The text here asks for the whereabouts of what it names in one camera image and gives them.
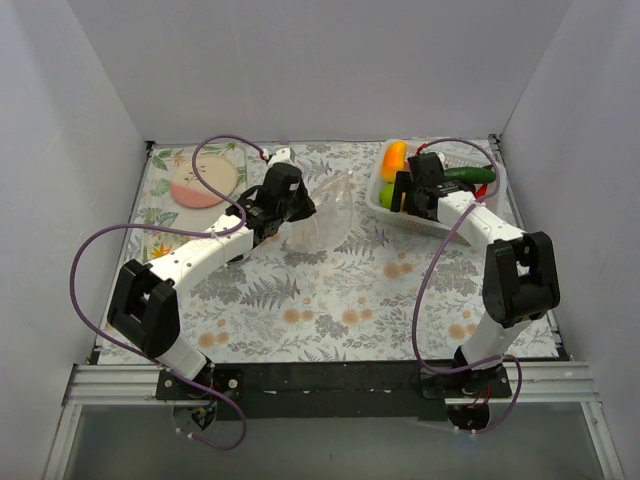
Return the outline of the yellow orange mango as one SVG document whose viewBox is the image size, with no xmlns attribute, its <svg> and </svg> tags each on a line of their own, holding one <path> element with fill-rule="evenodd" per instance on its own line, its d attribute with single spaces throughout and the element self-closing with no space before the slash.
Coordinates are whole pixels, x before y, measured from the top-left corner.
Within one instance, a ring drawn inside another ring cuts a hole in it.
<svg viewBox="0 0 640 480">
<path fill-rule="evenodd" d="M 396 174 L 405 170 L 407 145 L 404 141 L 392 142 L 386 149 L 381 164 L 381 178 L 394 183 Z"/>
</svg>

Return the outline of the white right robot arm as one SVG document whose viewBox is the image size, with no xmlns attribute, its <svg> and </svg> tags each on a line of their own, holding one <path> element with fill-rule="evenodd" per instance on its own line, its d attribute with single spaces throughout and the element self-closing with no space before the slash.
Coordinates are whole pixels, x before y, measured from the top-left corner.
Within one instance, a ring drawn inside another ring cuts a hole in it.
<svg viewBox="0 0 640 480">
<path fill-rule="evenodd" d="M 458 348 L 451 368 L 422 365 L 432 374 L 452 375 L 460 395 L 475 397 L 489 384 L 486 370 L 498 366 L 519 334 L 560 302 L 552 240 L 494 214 L 459 180 L 445 176 L 435 152 L 410 157 L 408 169 L 396 174 L 391 210 L 401 206 L 449 227 L 450 235 L 459 234 L 485 255 L 485 312 L 475 332 Z"/>
</svg>

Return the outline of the green cucumber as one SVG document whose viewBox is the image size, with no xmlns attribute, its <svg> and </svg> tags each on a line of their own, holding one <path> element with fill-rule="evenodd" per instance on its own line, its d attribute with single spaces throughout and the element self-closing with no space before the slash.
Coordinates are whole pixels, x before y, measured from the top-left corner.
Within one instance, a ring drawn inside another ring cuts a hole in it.
<svg viewBox="0 0 640 480">
<path fill-rule="evenodd" d="M 491 184 L 496 181 L 496 173 L 483 167 L 454 167 L 444 170 L 447 179 L 469 184 Z"/>
</svg>

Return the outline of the clear zip top bag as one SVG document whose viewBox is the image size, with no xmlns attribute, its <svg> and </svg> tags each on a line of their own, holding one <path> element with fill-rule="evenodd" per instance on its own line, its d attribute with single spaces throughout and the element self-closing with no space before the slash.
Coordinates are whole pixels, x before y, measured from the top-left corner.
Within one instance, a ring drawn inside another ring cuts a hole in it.
<svg viewBox="0 0 640 480">
<path fill-rule="evenodd" d="M 354 204 L 350 173 L 334 173 L 311 193 L 310 198 L 316 212 L 293 224 L 286 241 L 287 248 L 303 254 L 333 251 L 347 239 L 352 227 Z"/>
</svg>

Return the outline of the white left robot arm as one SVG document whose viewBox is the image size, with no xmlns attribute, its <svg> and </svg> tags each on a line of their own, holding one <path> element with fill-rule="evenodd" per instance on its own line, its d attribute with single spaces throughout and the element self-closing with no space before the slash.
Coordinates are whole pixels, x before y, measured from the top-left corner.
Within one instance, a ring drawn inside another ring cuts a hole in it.
<svg viewBox="0 0 640 480">
<path fill-rule="evenodd" d="M 261 185 L 246 191 L 205 232 L 175 252 L 147 264 L 121 267 L 109 306 L 108 323 L 142 355 L 179 374 L 178 387 L 193 400 L 205 398 L 213 377 L 210 364 L 181 333 L 180 297 L 215 270 L 245 257 L 274 236 L 285 222 L 316 212 L 299 168 L 277 163 Z"/>
</svg>

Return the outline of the green apple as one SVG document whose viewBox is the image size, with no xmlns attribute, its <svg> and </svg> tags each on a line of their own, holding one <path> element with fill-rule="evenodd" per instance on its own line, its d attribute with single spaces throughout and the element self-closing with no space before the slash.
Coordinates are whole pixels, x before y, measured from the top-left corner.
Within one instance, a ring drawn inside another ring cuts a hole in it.
<svg viewBox="0 0 640 480">
<path fill-rule="evenodd" d="M 382 208 L 386 210 L 391 209 L 391 204 L 393 200 L 394 193 L 394 184 L 388 183 L 386 184 L 379 192 L 378 200 L 379 204 Z"/>
</svg>

